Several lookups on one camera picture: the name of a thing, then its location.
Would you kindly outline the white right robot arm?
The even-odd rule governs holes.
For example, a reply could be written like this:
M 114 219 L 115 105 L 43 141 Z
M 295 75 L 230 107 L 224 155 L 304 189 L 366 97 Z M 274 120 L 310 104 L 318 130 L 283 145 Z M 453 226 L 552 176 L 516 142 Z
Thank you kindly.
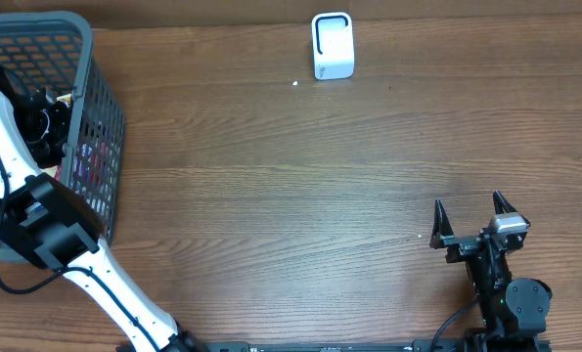
M 538 335 L 547 329 L 553 292 L 540 280 L 515 279 L 507 256 L 523 248 L 530 222 L 502 195 L 493 193 L 494 215 L 476 235 L 455 235 L 438 199 L 429 246 L 446 250 L 449 264 L 466 264 L 474 300 L 448 318 L 434 334 L 426 351 L 549 351 Z M 483 326 L 469 329 L 459 339 L 442 337 L 445 330 L 473 307 Z

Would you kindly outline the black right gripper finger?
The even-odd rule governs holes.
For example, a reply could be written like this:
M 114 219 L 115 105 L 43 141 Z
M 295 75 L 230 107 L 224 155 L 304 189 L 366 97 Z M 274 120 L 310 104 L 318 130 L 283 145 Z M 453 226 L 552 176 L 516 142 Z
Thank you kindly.
M 430 239 L 432 241 L 444 241 L 452 239 L 454 232 L 448 216 L 440 199 L 434 203 L 434 221 Z
M 516 212 L 516 209 L 507 201 L 499 190 L 493 192 L 493 204 L 496 214 Z

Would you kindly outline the yellow snack bag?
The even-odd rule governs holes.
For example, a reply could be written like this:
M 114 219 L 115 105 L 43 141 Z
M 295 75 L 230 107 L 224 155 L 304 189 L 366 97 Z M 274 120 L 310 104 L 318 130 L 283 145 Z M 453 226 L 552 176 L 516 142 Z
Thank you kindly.
M 72 110 L 71 94 L 59 96 L 57 98 L 57 100 L 59 102 L 63 102 L 69 110 Z M 58 165 L 51 166 L 48 168 L 43 168 L 42 171 L 49 174 L 50 176 L 52 176 L 56 180 L 59 180 L 61 177 L 62 165 L 58 164 Z

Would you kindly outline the red purple tissue pack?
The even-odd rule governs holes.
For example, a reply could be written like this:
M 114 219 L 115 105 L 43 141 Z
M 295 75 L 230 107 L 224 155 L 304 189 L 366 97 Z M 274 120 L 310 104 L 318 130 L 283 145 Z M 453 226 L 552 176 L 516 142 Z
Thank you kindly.
M 85 197 L 97 193 L 108 197 L 112 190 L 112 151 L 105 142 L 83 144 L 73 158 L 71 186 Z

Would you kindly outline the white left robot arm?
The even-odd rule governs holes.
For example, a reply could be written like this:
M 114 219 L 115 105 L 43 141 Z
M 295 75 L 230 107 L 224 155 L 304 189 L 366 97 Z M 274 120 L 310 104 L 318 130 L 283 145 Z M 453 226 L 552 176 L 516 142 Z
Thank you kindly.
M 71 106 L 46 90 L 17 93 L 0 65 L 0 243 L 52 276 L 13 288 L 38 291 L 58 278 L 84 290 L 128 337 L 132 351 L 203 351 L 204 345 L 160 309 L 112 255 L 96 211 L 46 168 L 63 157 Z

